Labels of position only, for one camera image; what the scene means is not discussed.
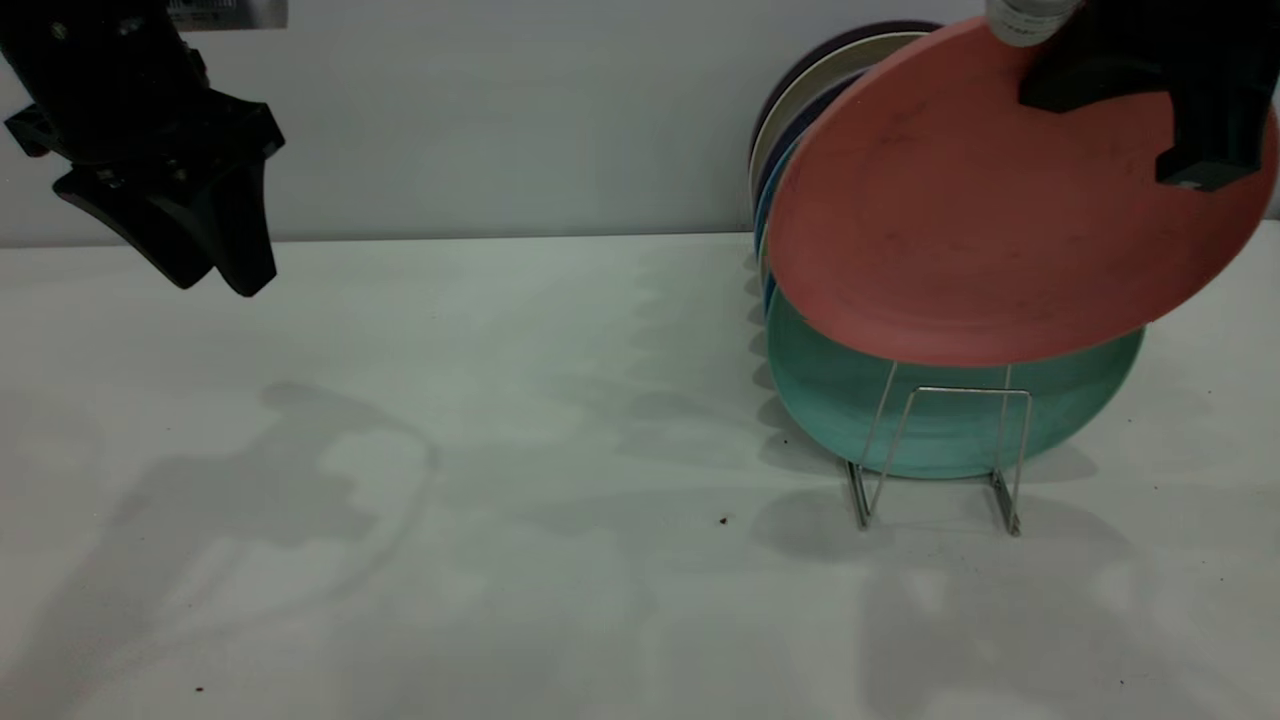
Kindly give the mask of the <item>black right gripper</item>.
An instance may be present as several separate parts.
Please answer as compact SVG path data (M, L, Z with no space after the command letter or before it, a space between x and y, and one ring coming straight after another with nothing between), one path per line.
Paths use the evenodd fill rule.
M1020 102L1062 114L1166 92L1157 182L1217 191L1262 168L1276 83L1275 1L1084 1L1036 54Z

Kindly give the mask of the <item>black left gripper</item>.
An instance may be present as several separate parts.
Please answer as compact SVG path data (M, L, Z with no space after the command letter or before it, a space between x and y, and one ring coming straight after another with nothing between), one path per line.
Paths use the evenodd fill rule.
M173 10L230 18L223 1L5 1L3 58L29 95L5 128L32 158L76 169L55 195L119 234L174 286L214 269L193 237L142 193L215 183L215 266L242 297L276 277L265 161L284 135L269 106L216 91Z

